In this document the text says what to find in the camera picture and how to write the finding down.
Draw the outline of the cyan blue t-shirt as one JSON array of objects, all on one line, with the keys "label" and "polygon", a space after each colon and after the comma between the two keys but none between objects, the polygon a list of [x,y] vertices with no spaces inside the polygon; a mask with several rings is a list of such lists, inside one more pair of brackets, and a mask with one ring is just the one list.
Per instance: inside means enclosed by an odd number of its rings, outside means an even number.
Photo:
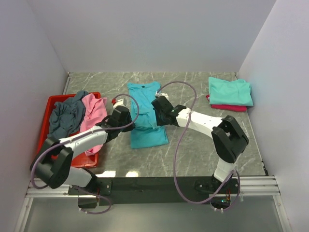
[{"label": "cyan blue t-shirt", "polygon": [[155,111],[151,102],[155,100],[157,90],[161,88],[160,83],[127,85],[129,95],[134,100],[131,101],[131,116],[137,118],[135,129],[131,131],[131,148],[148,148],[166,145],[169,143],[166,129],[158,126]]}]

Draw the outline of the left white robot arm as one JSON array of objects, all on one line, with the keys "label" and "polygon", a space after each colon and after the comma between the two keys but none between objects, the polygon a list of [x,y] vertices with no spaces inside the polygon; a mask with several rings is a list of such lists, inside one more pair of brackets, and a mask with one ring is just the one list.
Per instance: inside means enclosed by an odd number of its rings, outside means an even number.
[{"label": "left white robot arm", "polygon": [[133,130],[136,120],[131,118],[128,108],[117,106],[111,115],[84,132],[59,140],[46,139],[30,167],[32,186],[56,189],[69,184],[79,186],[85,194],[93,193],[97,187],[94,174],[72,167],[72,160],[90,148],[111,141],[121,132]]}]

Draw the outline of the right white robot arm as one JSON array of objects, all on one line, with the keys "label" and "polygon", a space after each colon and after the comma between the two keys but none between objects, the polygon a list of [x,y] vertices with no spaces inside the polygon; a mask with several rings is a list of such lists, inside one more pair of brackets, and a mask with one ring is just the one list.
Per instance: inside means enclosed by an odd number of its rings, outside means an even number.
[{"label": "right white robot arm", "polygon": [[230,115],[224,118],[205,115],[182,105],[174,107],[166,93],[157,93],[152,105],[157,125],[192,129],[213,139],[219,161],[213,174],[212,188],[218,193],[224,192],[229,187],[226,178],[249,144],[247,135],[236,119]]}]

